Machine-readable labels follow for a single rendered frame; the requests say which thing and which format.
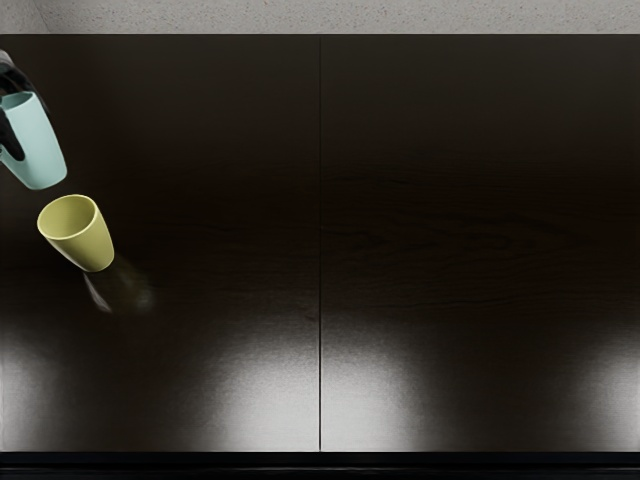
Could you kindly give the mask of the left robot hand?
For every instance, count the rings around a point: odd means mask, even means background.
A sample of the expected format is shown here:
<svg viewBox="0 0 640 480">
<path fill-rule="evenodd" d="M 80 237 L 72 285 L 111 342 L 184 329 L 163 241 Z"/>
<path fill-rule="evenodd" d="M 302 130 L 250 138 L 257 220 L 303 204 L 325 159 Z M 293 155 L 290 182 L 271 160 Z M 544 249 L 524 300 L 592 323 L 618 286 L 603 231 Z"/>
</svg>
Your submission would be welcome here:
<svg viewBox="0 0 640 480">
<path fill-rule="evenodd" d="M 23 92 L 30 92 L 34 98 L 40 101 L 46 119 L 44 125 L 47 126 L 47 130 L 51 135 L 55 135 L 50 124 L 49 111 L 42 102 L 39 92 L 29 78 L 14 64 L 9 54 L 0 49 L 0 145 L 2 145 L 16 161 L 24 161 L 25 153 L 19 139 L 15 135 L 4 106 L 9 106 L 6 97 Z"/>
</svg>

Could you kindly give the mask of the light blue cup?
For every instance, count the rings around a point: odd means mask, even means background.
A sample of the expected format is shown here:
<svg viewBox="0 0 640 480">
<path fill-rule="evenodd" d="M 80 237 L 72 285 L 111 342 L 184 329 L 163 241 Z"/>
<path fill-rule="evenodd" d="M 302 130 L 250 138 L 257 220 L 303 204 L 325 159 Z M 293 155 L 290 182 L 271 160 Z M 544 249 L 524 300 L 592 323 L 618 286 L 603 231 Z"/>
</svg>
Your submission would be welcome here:
<svg viewBox="0 0 640 480">
<path fill-rule="evenodd" d="M 33 92 L 19 92 L 0 99 L 4 112 L 25 154 L 18 161 L 0 146 L 0 163 L 31 190 L 42 190 L 61 182 L 67 167 L 47 114 Z"/>
</svg>

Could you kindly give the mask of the yellow-green cup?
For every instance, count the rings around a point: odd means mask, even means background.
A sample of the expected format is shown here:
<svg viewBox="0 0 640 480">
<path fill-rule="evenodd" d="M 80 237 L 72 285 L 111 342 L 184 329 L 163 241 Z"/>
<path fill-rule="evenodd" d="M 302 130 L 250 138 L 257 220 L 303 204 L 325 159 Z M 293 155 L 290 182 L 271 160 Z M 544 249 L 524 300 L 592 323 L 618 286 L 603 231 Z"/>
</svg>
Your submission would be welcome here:
<svg viewBox="0 0 640 480">
<path fill-rule="evenodd" d="M 104 217 L 88 196 L 71 194 L 51 201 L 39 213 L 37 228 L 55 250 L 85 272 L 100 272 L 115 258 Z"/>
</svg>

